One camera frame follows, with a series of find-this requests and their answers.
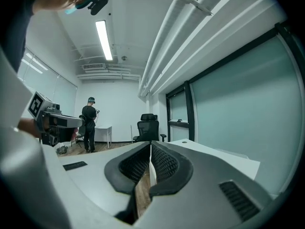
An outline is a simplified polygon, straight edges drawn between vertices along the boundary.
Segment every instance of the black cap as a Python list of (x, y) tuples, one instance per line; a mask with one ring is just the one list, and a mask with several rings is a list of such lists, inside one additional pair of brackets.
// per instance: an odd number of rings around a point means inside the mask
[(88, 99), (88, 102), (89, 102), (89, 103), (94, 103), (94, 104), (95, 104), (95, 99), (94, 99), (94, 97), (90, 97), (90, 98)]

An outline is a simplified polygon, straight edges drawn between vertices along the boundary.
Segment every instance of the office chair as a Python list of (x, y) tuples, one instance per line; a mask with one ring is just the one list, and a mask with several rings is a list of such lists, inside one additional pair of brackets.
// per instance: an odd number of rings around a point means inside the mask
[(84, 136), (85, 136), (85, 132), (86, 132), (86, 127), (83, 125), (78, 129), (78, 134), (75, 137), (75, 142), (81, 147), (80, 143), (78, 142), (79, 138), (82, 138), (82, 140), (84, 140)]
[[(133, 137), (135, 142), (159, 141), (159, 121), (154, 114), (143, 114), (138, 122), (139, 136)], [(166, 138), (165, 134), (160, 134), (162, 142)]]

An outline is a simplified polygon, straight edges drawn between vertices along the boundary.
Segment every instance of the black shirt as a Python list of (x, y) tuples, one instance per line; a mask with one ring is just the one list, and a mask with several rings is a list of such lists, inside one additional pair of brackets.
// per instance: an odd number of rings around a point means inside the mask
[(18, 72), (25, 51), (25, 38), (33, 16), (34, 1), (11, 0), (5, 6), (9, 7), (9, 15), (3, 19), (4, 30), (1, 32), (0, 45), (15, 72)]
[(92, 106), (84, 106), (81, 112), (84, 116), (87, 117), (86, 128), (93, 129), (95, 127), (95, 123), (93, 118), (96, 117), (96, 110)]

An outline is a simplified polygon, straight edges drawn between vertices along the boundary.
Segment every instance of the video camera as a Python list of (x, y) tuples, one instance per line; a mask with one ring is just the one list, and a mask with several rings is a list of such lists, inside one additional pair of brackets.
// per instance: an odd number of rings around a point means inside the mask
[[(52, 102), (39, 92), (36, 92), (33, 96), (28, 111), (37, 123), (42, 136), (42, 143), (50, 146), (71, 141), (74, 129), (85, 125), (83, 119), (62, 115), (60, 105)], [(47, 117), (50, 127), (45, 131), (43, 120)]]

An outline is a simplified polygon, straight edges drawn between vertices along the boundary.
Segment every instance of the air vent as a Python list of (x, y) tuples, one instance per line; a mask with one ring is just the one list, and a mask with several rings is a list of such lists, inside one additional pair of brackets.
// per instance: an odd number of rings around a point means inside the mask
[(82, 69), (85, 71), (89, 70), (103, 70), (105, 69), (105, 64), (97, 63), (97, 64), (86, 64), (82, 66)]
[(243, 222), (259, 212), (255, 204), (233, 181), (223, 182), (219, 184), (219, 187)]

